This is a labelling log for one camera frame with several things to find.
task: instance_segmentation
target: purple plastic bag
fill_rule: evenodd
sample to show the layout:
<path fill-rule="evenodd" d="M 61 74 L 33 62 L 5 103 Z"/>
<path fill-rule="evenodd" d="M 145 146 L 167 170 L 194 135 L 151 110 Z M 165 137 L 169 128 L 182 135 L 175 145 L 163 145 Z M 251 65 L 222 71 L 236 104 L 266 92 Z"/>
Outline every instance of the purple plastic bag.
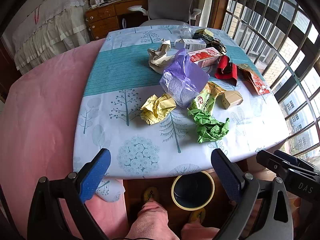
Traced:
<path fill-rule="evenodd" d="M 180 49 L 171 65 L 164 70 L 160 85 L 179 106 L 186 108 L 208 80 L 209 75 L 190 61 L 186 49 Z"/>

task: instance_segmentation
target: red paper packaging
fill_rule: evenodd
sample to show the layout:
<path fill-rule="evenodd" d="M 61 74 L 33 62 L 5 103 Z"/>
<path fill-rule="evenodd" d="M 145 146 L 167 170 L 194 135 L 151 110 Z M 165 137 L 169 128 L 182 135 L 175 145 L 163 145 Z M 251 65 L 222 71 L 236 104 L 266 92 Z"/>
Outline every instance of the red paper packaging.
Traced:
<path fill-rule="evenodd" d="M 258 75 L 254 73 L 251 69 L 243 68 L 241 65 L 238 65 L 238 68 L 242 70 L 244 78 L 253 84 L 254 89 L 256 90 L 258 95 L 270 93 L 270 90 L 263 83 L 261 78 L 259 78 Z"/>
<path fill-rule="evenodd" d="M 230 79 L 232 85 L 237 85 L 237 67 L 234 63 L 229 62 L 230 58 L 226 55 L 221 56 L 215 77 L 217 79 Z"/>

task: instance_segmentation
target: wooden floor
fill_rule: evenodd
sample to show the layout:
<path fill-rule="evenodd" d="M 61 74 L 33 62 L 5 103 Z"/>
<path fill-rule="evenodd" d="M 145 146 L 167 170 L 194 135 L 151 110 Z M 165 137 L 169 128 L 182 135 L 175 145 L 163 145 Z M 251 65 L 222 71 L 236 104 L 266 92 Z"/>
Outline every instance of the wooden floor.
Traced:
<path fill-rule="evenodd" d="M 246 163 L 237 163 L 245 171 Z M 229 205 L 229 198 L 224 191 L 216 173 L 210 173 L 214 180 L 215 192 L 212 200 L 205 206 L 206 217 L 203 222 L 205 227 L 221 228 L 232 211 Z M 171 185 L 175 177 L 159 179 L 130 179 L 123 180 L 125 187 L 125 203 L 127 208 L 129 226 L 137 219 L 137 214 L 143 205 L 143 192 L 148 187 L 157 187 L 160 194 L 160 203 L 168 211 L 169 228 L 180 237 L 180 231 L 185 223 L 188 222 L 190 211 L 185 211 L 176 206 L 171 198 Z"/>

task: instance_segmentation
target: chair armrest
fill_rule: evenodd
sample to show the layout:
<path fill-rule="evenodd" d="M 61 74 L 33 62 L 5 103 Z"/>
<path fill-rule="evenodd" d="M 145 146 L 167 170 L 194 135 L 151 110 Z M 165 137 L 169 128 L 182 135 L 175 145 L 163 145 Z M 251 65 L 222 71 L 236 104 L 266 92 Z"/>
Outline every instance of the chair armrest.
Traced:
<path fill-rule="evenodd" d="M 193 14 L 190 15 L 190 20 L 195 20 L 197 15 L 200 14 L 202 11 L 200 9 L 193 9 Z"/>
<path fill-rule="evenodd" d="M 134 5 L 134 6 L 130 6 L 128 8 L 129 11 L 140 11 L 143 13 L 144 16 L 148 16 L 148 11 L 142 8 L 142 5 Z"/>

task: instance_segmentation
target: wooden dresser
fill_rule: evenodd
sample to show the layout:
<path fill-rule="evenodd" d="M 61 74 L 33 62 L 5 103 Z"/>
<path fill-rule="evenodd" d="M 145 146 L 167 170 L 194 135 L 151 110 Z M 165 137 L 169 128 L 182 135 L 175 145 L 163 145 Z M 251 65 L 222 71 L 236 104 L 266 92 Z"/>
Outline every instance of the wooden dresser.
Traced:
<path fill-rule="evenodd" d="M 142 12 L 131 12 L 127 8 L 142 5 L 148 10 L 148 0 L 121 0 L 110 5 L 96 7 L 86 12 L 89 30 L 95 40 L 103 39 L 111 31 L 122 29 L 122 19 L 126 19 L 127 28 L 138 27 L 148 20 Z"/>

